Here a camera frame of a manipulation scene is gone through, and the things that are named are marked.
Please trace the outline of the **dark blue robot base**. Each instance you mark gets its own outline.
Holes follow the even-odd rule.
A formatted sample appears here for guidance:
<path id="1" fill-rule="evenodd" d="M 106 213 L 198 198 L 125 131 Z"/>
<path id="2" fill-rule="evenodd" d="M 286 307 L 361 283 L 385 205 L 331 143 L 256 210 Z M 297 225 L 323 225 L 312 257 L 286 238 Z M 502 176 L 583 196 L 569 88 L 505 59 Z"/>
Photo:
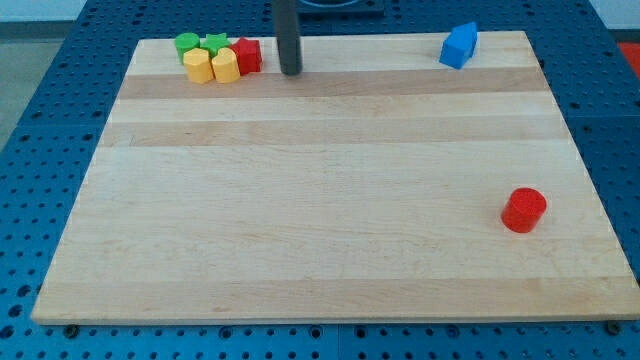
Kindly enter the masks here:
<path id="1" fill-rule="evenodd" d="M 298 0 L 297 12 L 301 15 L 349 15 L 384 13 L 383 0 Z"/>

